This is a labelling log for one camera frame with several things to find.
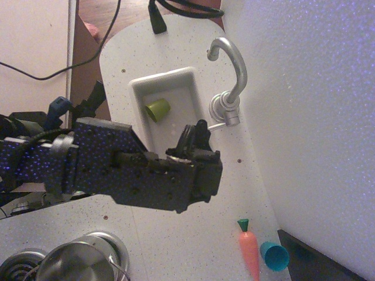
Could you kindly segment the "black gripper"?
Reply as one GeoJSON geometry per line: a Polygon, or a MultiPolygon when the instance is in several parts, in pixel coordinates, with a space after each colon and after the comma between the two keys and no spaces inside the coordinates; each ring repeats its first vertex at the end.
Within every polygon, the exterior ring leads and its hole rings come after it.
{"type": "Polygon", "coordinates": [[[194,203],[209,203],[217,195],[223,171],[220,151],[210,147],[211,133],[204,119],[196,125],[186,125],[174,148],[166,150],[168,160],[176,162],[180,167],[187,168],[183,174],[183,190],[187,197],[179,199],[175,211],[180,214],[194,203]]]}

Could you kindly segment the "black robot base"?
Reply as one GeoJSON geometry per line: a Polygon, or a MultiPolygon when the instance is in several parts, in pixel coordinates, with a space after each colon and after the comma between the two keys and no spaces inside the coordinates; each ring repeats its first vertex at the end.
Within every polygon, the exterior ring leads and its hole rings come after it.
{"type": "Polygon", "coordinates": [[[1,140],[6,137],[33,137],[44,132],[47,115],[41,111],[13,112],[1,114],[1,140]]]}

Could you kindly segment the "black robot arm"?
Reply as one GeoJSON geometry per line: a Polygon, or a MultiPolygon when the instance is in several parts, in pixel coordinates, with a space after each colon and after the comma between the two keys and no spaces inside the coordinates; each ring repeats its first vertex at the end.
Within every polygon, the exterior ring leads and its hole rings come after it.
{"type": "Polygon", "coordinates": [[[218,192],[223,165],[205,120],[187,125],[165,158],[150,152],[130,125],[79,118],[71,129],[1,140],[1,190],[42,183],[52,204],[76,192],[121,205],[182,213],[218,192]]]}

